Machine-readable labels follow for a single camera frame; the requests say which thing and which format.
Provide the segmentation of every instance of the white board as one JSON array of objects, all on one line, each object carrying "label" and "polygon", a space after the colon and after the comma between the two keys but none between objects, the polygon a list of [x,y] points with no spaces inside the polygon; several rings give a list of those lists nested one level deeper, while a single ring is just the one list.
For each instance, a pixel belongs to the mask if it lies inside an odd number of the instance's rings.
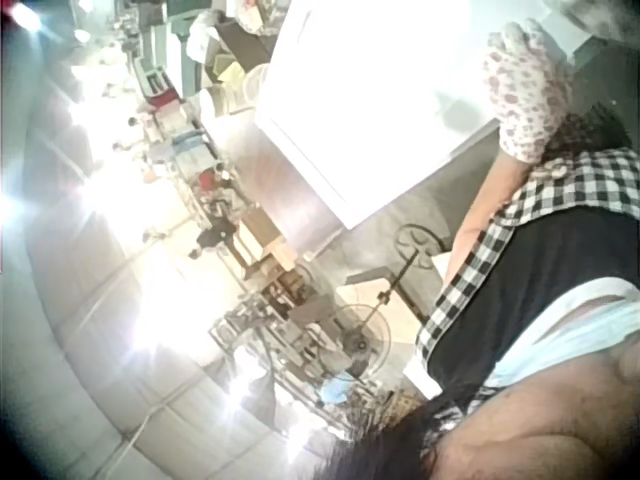
[{"label": "white board", "polygon": [[588,39],[536,0],[295,0],[256,123],[352,228],[493,128],[486,38],[528,17]]}]

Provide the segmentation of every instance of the gloved hand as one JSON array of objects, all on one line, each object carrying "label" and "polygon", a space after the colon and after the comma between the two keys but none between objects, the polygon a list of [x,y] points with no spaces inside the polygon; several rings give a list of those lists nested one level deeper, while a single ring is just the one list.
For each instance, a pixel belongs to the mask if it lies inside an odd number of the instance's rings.
[{"label": "gloved hand", "polygon": [[485,81],[500,121],[500,147],[516,159],[537,164],[569,108],[571,80],[566,64],[553,59],[557,45],[533,20],[489,36]]}]

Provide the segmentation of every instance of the black hair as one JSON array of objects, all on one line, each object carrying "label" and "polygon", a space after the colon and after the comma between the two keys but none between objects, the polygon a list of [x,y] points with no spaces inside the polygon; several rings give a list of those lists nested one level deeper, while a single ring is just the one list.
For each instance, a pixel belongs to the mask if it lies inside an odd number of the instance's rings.
[{"label": "black hair", "polygon": [[362,418],[353,443],[336,445],[313,480],[427,480],[438,442],[461,421],[479,390],[477,385],[448,389],[387,426],[381,427],[376,416]]}]

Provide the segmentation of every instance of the black and white checkered fabric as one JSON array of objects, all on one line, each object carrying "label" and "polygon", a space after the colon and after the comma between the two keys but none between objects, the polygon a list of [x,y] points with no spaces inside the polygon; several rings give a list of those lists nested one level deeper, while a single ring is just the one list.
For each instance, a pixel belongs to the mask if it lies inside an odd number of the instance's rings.
[{"label": "black and white checkered fabric", "polygon": [[496,213],[464,265],[441,292],[418,333],[416,354],[427,368],[436,342],[482,286],[515,229],[578,206],[604,208],[640,220],[640,159],[630,148],[605,149],[548,160]]}]

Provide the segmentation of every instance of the red object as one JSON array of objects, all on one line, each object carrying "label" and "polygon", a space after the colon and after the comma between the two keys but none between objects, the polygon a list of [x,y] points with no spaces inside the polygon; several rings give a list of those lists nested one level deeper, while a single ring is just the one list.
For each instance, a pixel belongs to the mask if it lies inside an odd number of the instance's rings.
[{"label": "red object", "polygon": [[176,92],[175,88],[171,87],[170,89],[165,90],[158,95],[148,96],[145,98],[145,100],[152,107],[160,109],[165,105],[173,102],[174,100],[177,100],[178,98],[180,98],[180,95],[178,95],[178,92]]},{"label": "red object", "polygon": [[216,173],[212,169],[207,169],[198,175],[198,183],[205,192],[213,192],[220,186]]},{"label": "red object", "polygon": [[15,0],[2,0],[2,11],[8,13],[14,3],[16,3]]}]

